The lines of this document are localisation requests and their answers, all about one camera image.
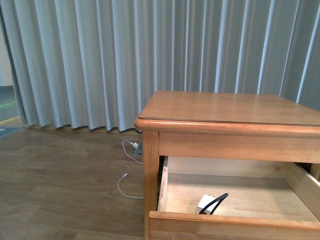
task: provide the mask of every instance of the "white charger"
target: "white charger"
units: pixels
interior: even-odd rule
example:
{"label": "white charger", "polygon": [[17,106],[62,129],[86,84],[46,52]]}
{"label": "white charger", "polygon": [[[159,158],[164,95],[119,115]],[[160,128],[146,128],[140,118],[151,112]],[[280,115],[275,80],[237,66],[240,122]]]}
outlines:
{"label": "white charger", "polygon": [[[211,203],[213,200],[215,200],[216,197],[213,197],[213,196],[210,196],[210,195],[207,195],[207,194],[204,194],[201,198],[201,200],[199,201],[198,203],[198,206],[196,206],[196,209],[195,209],[195,213],[196,214],[199,214],[200,211],[202,209],[205,208],[205,206],[207,206],[209,203]],[[210,207],[208,207],[204,213],[206,213],[207,215],[209,215],[211,213],[211,211],[214,209],[214,207],[218,204],[219,201],[215,202],[214,204],[212,204]]]}

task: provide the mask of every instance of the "drawer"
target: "drawer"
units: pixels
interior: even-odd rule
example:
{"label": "drawer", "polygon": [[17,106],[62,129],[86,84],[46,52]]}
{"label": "drawer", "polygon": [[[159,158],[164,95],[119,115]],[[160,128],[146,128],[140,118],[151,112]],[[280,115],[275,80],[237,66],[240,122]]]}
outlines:
{"label": "drawer", "polygon": [[[204,194],[229,196],[196,214]],[[320,183],[292,162],[166,157],[150,240],[320,240]]]}

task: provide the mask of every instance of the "wooden floor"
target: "wooden floor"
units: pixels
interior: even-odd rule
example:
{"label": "wooden floor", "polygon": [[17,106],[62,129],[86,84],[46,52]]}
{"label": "wooden floor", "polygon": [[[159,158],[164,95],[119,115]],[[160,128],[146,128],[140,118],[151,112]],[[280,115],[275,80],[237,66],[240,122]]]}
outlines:
{"label": "wooden floor", "polygon": [[122,191],[143,196],[124,139],[141,137],[24,128],[0,138],[0,240],[144,239],[143,200],[117,188],[128,173]]}

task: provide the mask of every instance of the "curtain fold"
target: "curtain fold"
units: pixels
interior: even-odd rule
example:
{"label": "curtain fold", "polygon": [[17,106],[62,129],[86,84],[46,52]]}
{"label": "curtain fold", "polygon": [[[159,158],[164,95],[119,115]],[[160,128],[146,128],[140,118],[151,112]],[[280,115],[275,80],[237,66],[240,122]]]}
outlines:
{"label": "curtain fold", "polygon": [[154,91],[320,110],[319,0],[0,0],[26,121],[120,131]]}

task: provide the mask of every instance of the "charging cable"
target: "charging cable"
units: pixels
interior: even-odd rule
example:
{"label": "charging cable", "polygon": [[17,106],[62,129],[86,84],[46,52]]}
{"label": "charging cable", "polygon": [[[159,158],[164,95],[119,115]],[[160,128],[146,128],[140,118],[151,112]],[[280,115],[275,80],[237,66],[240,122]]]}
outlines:
{"label": "charging cable", "polygon": [[228,193],[225,193],[219,197],[217,197],[215,200],[209,202],[200,212],[199,214],[206,214],[205,213],[205,210],[207,210],[207,208],[209,208],[211,205],[215,204],[216,202],[218,202],[216,204],[216,206],[214,206],[214,208],[212,209],[212,211],[210,212],[210,215],[212,215],[214,213],[214,211],[219,207],[219,205],[222,203],[223,200],[226,199],[226,197],[228,197],[229,194]]}
{"label": "charging cable", "polygon": [[120,189],[120,187],[119,187],[119,183],[120,183],[120,181],[121,181],[122,179],[124,179],[127,175],[128,175],[128,173],[126,173],[125,175],[123,175],[123,177],[120,178],[120,180],[116,183],[116,185],[117,185],[120,193],[121,193],[123,196],[127,197],[127,198],[131,198],[131,199],[144,199],[143,197],[140,197],[140,196],[128,196],[128,195],[125,195],[125,194],[121,191],[121,189]]}
{"label": "charging cable", "polygon": [[122,147],[123,147],[123,151],[124,151],[124,153],[125,153],[125,155],[127,155],[129,158],[131,158],[132,160],[134,160],[134,161],[136,161],[138,164],[143,164],[143,162],[140,162],[140,161],[138,161],[138,160],[136,160],[136,159],[134,159],[132,156],[130,156],[127,152],[126,152],[126,149],[125,149],[125,142],[127,142],[127,143],[130,143],[131,144],[131,146],[134,148],[134,149],[137,149],[138,150],[138,146],[139,146],[139,144],[138,143],[133,143],[133,142],[131,142],[131,141],[128,141],[128,140],[123,140],[123,142],[122,142]]}

